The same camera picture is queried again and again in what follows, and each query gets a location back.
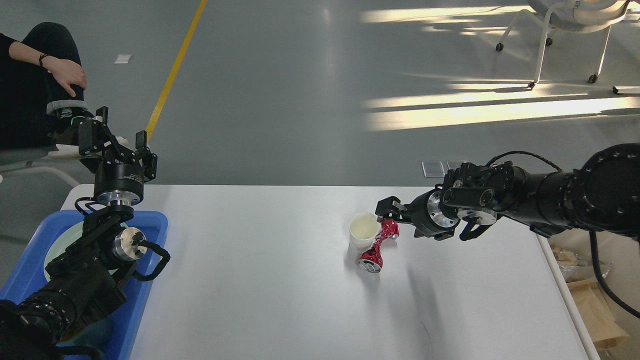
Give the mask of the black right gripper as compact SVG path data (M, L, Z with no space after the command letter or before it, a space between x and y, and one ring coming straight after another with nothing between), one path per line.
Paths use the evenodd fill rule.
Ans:
M439 189L433 189L410 203L402 203L395 196L381 199L375 206L377 221L382 223L391 220L399 224L412 224L415 239L450 239L454 236L460 220L448 217L441 209L441 192Z

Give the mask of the seated person's hand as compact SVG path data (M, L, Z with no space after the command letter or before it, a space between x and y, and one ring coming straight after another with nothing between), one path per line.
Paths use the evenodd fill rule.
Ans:
M80 64L73 60L60 59L52 55L45 55L39 61L43 68L52 75L58 85L60 85L72 98L78 97L76 87L81 91L87 88L87 76Z

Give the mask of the seated person's forearm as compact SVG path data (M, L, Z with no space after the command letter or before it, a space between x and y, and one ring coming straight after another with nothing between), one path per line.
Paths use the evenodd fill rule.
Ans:
M12 42L7 53L12 60L39 66L39 68L45 67L44 62L47 55L20 41Z

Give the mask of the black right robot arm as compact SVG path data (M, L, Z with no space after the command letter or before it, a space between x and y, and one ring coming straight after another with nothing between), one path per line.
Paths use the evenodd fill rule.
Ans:
M553 172L532 174L502 155L487 164L462 162L448 170L442 183L402 203L395 196L381 199L375 208L378 221L414 227L414 237L450 239L458 224L466 224L462 241L477 239L496 221L508 218L547 239L571 229L589 232L592 268L602 290L634 317L638 310L622 301L606 285L599 264L597 233L639 241L640 146L623 143L590 157L571 172L557 165Z

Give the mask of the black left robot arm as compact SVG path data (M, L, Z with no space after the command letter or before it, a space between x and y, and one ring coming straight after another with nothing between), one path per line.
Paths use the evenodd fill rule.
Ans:
M158 157L147 145L147 132L135 135L134 149L121 145L103 106L78 124L78 153L94 174L93 196L75 202L82 234L46 265L46 285L19 304L1 301L3 360L100 360L94 347L59 343L68 333L107 319L126 303L130 279L155 280L170 260L141 230L124 227L144 199L144 184L157 174Z

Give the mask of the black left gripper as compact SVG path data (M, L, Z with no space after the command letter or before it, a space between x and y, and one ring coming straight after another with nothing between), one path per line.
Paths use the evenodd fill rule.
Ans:
M135 134L135 163L131 150L122 145L108 126L109 108L100 107L93 118L78 125L78 155L99 161L94 173L93 197L101 205L133 207L144 200L144 183L157 177L158 156L147 143L147 131Z

